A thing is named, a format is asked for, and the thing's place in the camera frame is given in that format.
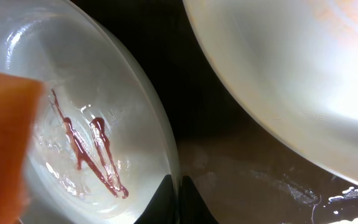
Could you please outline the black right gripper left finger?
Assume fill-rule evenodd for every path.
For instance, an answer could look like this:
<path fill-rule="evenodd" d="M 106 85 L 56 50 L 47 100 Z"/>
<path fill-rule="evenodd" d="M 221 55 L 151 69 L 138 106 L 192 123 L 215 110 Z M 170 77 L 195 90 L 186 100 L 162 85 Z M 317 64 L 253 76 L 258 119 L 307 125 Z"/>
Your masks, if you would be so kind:
<path fill-rule="evenodd" d="M 168 174 L 134 224 L 174 224 L 175 222 L 176 195 L 172 177 Z"/>

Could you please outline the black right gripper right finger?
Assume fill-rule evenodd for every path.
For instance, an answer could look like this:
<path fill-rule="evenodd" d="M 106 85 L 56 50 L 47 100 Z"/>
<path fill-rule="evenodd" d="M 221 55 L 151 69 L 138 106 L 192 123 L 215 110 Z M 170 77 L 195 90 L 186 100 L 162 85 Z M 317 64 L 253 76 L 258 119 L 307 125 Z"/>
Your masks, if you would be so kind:
<path fill-rule="evenodd" d="M 182 177 L 179 188 L 179 214 L 180 224 L 219 224 L 188 175 Z"/>

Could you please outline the pale green plate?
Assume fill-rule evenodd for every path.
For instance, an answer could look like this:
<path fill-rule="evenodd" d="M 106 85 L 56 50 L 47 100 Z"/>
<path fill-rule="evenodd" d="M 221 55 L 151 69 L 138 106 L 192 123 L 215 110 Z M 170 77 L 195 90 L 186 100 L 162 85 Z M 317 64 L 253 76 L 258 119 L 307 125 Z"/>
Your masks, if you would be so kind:
<path fill-rule="evenodd" d="M 169 121 L 111 32 L 70 1 L 0 1 L 0 72 L 45 85 L 21 223 L 135 223 L 168 174 L 179 221 Z"/>

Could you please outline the cream plate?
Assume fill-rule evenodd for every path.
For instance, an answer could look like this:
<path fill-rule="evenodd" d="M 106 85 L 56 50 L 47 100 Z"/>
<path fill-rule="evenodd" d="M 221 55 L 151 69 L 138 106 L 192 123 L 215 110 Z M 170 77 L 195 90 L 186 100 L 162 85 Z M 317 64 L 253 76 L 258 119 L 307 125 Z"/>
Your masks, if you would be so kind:
<path fill-rule="evenodd" d="M 226 89 L 289 148 L 358 185 L 358 0 L 186 0 Z"/>

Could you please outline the orange green sponge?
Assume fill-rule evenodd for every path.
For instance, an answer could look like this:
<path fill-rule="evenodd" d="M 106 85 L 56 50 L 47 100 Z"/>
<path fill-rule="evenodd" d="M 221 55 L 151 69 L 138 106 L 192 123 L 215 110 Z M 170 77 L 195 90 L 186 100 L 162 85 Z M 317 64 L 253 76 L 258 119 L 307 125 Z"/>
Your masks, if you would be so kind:
<path fill-rule="evenodd" d="M 0 224 L 25 205 L 22 166 L 43 92 L 40 81 L 0 73 Z"/>

